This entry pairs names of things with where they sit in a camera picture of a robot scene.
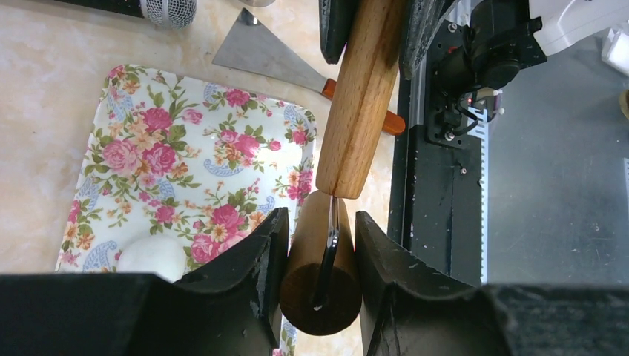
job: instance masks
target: spatula handle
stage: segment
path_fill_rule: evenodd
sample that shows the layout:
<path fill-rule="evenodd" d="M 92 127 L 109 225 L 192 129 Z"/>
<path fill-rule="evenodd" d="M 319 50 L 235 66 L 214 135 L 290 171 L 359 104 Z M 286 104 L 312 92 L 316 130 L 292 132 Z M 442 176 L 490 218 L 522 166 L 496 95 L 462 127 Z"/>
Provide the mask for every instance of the spatula handle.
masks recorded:
<path fill-rule="evenodd" d="M 406 0 L 361 0 L 323 137 L 316 185 L 340 198 L 360 196 L 398 72 Z"/>
<path fill-rule="evenodd" d="M 336 81 L 334 79 L 328 79 L 326 82 L 326 86 L 323 87 L 323 91 L 321 93 L 326 98 L 332 100 L 334 97 L 334 93 L 336 90 Z M 382 131 L 386 132 L 389 135 L 399 136 L 404 132 L 406 128 L 406 123 L 402 116 L 399 116 L 391 111 L 386 112 L 386 116 L 384 117 L 384 125 L 382 125 Z"/>

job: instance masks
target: floral pattern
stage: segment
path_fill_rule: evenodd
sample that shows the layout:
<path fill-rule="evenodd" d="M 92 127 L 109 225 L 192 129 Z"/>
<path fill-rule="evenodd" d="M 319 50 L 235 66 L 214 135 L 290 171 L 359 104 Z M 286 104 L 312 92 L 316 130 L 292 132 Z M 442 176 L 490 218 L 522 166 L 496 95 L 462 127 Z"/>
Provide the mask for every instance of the floral pattern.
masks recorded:
<path fill-rule="evenodd" d="M 59 271 L 115 272 L 147 234 L 180 239 L 187 269 L 246 238 L 312 187 L 315 118 L 296 105 L 137 65 L 105 79 Z M 294 328 L 280 349 L 293 355 Z"/>

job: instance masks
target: wooden handle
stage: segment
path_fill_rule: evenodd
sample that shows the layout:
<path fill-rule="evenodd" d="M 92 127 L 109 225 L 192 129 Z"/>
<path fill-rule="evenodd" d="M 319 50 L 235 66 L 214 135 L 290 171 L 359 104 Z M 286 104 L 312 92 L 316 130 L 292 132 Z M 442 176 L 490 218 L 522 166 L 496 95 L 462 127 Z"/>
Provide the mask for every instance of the wooden handle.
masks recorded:
<path fill-rule="evenodd" d="M 326 98 L 332 100 L 334 97 L 336 89 L 336 81 L 334 79 L 328 79 L 326 82 L 326 86 L 323 87 L 323 91 L 321 94 Z M 389 135 L 399 136 L 404 132 L 406 128 L 406 123 L 402 116 L 397 115 L 396 113 L 392 113 L 391 111 L 386 112 L 386 116 L 384 117 L 384 124 L 382 125 L 382 131 Z"/>
<path fill-rule="evenodd" d="M 323 308 L 313 309 L 312 295 L 328 238 L 328 194 L 314 191 L 304 201 L 280 287 L 282 314 L 311 335 L 329 335 L 345 329 L 358 316 L 363 300 L 349 216 L 343 200 L 339 203 L 340 237 Z"/>
<path fill-rule="evenodd" d="M 317 188 L 360 196 L 398 72 L 406 0 L 361 0 L 332 99 Z"/>

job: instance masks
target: white egg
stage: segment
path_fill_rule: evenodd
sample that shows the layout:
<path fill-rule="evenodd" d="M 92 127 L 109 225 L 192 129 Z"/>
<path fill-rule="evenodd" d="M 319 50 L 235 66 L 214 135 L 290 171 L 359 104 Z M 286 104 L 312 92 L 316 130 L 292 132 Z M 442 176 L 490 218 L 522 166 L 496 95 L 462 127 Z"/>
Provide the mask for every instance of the white egg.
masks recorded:
<path fill-rule="evenodd" d="M 185 270 L 183 245 L 164 235 L 143 237 L 122 250 L 118 272 L 155 273 L 168 282 L 181 279 Z"/>

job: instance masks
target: marble tabletop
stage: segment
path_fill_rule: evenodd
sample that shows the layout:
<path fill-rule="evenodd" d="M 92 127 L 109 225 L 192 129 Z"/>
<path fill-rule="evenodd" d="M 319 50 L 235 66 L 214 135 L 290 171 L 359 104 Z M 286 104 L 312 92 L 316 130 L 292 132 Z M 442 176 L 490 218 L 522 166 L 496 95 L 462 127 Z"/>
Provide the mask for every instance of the marble tabletop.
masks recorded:
<path fill-rule="evenodd" d="M 238 0 L 199 0 L 193 24 L 170 31 L 50 0 L 0 2 L 0 272 L 53 270 L 102 82 L 117 65 L 146 65 L 305 106 L 317 118 L 317 158 L 327 99 L 211 63 L 242 7 Z M 320 73 L 337 77 L 339 67 L 320 54 L 316 1 L 276 0 L 249 10 Z M 350 217 L 368 211 L 384 230 L 393 143 L 381 136 L 361 198 L 347 202 Z M 297 337 L 297 355 L 362 355 L 361 347 L 358 322 L 330 337 Z"/>

